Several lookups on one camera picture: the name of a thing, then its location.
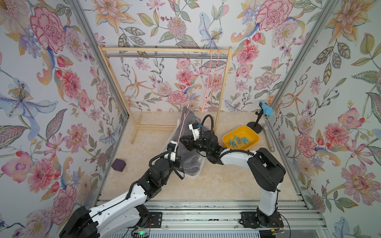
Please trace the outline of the pink wire hanger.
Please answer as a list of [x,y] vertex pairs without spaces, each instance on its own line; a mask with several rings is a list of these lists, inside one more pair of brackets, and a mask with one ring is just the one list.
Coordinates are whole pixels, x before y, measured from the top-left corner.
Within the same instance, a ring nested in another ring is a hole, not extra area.
[[183,132],[183,129],[184,129],[184,124],[185,124],[186,118],[187,118],[187,116],[189,114],[189,111],[190,111],[189,107],[190,107],[190,103],[187,104],[187,107],[186,107],[186,110],[185,110],[185,114],[184,114],[184,117],[183,117],[183,122],[182,122],[182,125],[181,125],[181,130],[180,130],[178,141],[177,141],[178,145],[180,143],[180,139],[181,139],[181,136],[182,136],[182,132]]
[[202,107],[201,107],[201,113],[202,114],[205,111],[206,102],[207,102],[207,99],[208,99],[209,77],[210,77],[210,72],[211,72],[211,61],[212,61],[212,58],[213,58],[212,48],[210,48],[210,53],[209,54],[210,54],[209,68],[208,68],[208,74],[207,74],[207,78],[206,78],[205,94],[204,94],[203,103],[202,103]]
[[205,106],[203,106],[203,110],[207,111],[207,112],[208,112],[208,110],[210,108],[209,102],[210,102],[210,99],[211,99],[213,91],[214,91],[214,89],[213,89],[214,88],[214,78],[216,76],[216,71],[218,69],[218,65],[219,65],[219,62],[220,62],[220,54],[221,54],[221,51],[220,51],[220,49],[218,49],[218,51],[217,51],[217,61],[216,61],[215,67],[214,67],[213,74],[211,74],[212,57],[211,57],[211,60],[210,60],[209,75],[208,75],[208,80],[207,80],[207,85],[206,85],[206,93],[207,93],[207,95],[205,96],[206,97],[206,99],[205,99],[206,102],[204,103]]

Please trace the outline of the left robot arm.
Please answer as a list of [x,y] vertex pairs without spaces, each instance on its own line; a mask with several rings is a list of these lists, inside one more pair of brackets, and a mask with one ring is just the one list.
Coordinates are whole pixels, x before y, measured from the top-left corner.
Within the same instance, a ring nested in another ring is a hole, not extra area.
[[154,198],[167,184],[181,157],[165,151],[149,161],[149,169],[134,181],[129,190],[96,207],[77,208],[61,230],[61,238],[107,238],[124,228],[144,227],[149,211],[145,203]]

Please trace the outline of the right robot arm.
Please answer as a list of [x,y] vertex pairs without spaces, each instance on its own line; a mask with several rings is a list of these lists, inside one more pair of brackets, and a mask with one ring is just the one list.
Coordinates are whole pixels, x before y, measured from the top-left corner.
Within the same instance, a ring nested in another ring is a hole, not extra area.
[[180,137],[180,142],[188,151],[203,152],[212,164],[234,165],[250,169],[261,188],[260,204],[255,212],[241,215],[239,223],[252,229],[271,226],[283,227],[282,216],[278,212],[278,195],[286,169],[265,148],[256,151],[228,149],[218,143],[214,133],[212,115],[206,115],[200,124],[189,125],[191,136]]

